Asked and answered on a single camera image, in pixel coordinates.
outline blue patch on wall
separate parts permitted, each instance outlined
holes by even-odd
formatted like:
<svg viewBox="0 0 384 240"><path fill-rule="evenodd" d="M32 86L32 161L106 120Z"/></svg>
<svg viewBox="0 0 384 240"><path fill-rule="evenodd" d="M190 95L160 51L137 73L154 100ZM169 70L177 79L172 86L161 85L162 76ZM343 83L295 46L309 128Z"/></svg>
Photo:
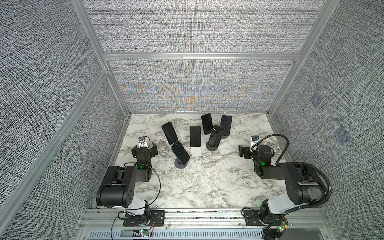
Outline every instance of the blue patch on wall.
<svg viewBox="0 0 384 240"><path fill-rule="evenodd" d="M323 101L323 98L321 97L319 92L315 92L311 97L310 101L312 103L312 106L314 106L314 108L317 108L318 106L320 106L320 103Z"/></svg>
<svg viewBox="0 0 384 240"><path fill-rule="evenodd" d="M343 126L334 131L333 136L335 137L336 142L341 146L345 146L352 141L352 135Z"/></svg>

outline phone screen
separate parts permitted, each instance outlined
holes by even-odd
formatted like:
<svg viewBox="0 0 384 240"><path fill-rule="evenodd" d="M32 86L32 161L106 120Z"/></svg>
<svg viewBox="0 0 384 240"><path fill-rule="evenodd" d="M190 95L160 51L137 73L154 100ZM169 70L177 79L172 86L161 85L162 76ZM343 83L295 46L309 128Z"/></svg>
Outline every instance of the phone screen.
<svg viewBox="0 0 384 240"><path fill-rule="evenodd" d="M165 123L161 128L164 131L168 144L171 145L178 140L175 129L171 122Z"/></svg>
<svg viewBox="0 0 384 240"><path fill-rule="evenodd" d="M191 147L201 147L201 127L190 126L189 138Z"/></svg>
<svg viewBox="0 0 384 240"><path fill-rule="evenodd" d="M175 144L170 148L176 157L180 160L182 164L186 164L189 160L189 154L181 145L180 141L176 141Z"/></svg>
<svg viewBox="0 0 384 240"><path fill-rule="evenodd" d="M227 115L221 116L220 125L224 128L223 136L229 136L229 133L231 132L232 116L227 116Z"/></svg>
<svg viewBox="0 0 384 240"><path fill-rule="evenodd" d="M203 123L204 135L210 134L213 128L212 125L212 116L210 113L204 114L201 116L201 122Z"/></svg>

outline white marble tabletop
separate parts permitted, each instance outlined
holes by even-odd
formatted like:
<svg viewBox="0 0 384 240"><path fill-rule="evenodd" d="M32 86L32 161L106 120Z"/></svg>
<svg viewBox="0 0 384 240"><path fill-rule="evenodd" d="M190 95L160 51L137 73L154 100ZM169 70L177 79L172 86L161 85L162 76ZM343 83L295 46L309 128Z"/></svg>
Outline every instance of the white marble tabletop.
<svg viewBox="0 0 384 240"><path fill-rule="evenodd" d="M209 135L202 132L202 156L191 157L184 169L175 168L175 155L161 125L171 121L179 141L190 154L189 127L202 126L201 115L132 115L115 165L136 162L131 149L138 144L138 137L148 136L157 144L159 154L151 160L161 179L161 192L152 208L257 207L263 200L285 191L284 181L260 179L253 172L252 160L238 155L238 145L249 147L251 135L265 137L273 133L265 114L227 114L233 117L231 132L221 140L219 148L214 152L207 150ZM212 114L214 125L220 125L222 115ZM281 153L276 138L271 137L263 144L275 150L274 164ZM158 189L159 180L153 173L149 182L135 184L135 195L151 202Z"/></svg>

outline textured wall panel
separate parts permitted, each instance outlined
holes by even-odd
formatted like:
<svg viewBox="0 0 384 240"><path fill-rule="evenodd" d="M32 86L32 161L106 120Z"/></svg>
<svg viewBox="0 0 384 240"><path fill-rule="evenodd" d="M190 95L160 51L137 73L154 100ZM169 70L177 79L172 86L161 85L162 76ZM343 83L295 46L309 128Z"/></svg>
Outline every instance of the textured wall panel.
<svg viewBox="0 0 384 240"><path fill-rule="evenodd" d="M71 2L2 1L0 207L101 70Z"/></svg>
<svg viewBox="0 0 384 240"><path fill-rule="evenodd" d="M267 111L290 60L111 60L131 111Z"/></svg>
<svg viewBox="0 0 384 240"><path fill-rule="evenodd" d="M272 120L333 183L339 240L384 234L384 2L341 0Z"/></svg>
<svg viewBox="0 0 384 240"><path fill-rule="evenodd" d="M73 239L96 198L124 118L105 80L1 240Z"/></svg>
<svg viewBox="0 0 384 240"><path fill-rule="evenodd" d="M300 52L326 0L84 0L105 51Z"/></svg>

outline black mounting plate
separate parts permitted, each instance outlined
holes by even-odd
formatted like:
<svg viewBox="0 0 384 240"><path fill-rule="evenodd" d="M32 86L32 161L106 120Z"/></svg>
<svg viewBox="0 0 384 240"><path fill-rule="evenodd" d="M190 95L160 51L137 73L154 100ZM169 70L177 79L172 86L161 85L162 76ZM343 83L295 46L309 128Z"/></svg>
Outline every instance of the black mounting plate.
<svg viewBox="0 0 384 240"><path fill-rule="evenodd" d="M250 210L250 209L243 210L244 220L247 226L266 226L260 221L258 213L259 213L259 210Z"/></svg>
<svg viewBox="0 0 384 240"><path fill-rule="evenodd" d="M139 224L142 223L142 221L138 222L136 220L133 220L131 215L126 214L126 217L124 218L123 226L124 227L139 227L139 228L150 228L152 226L153 221L155 222L155 227L162 227L164 226L164 210L150 210L151 218L149 219L149 223L146 226L140 226Z"/></svg>

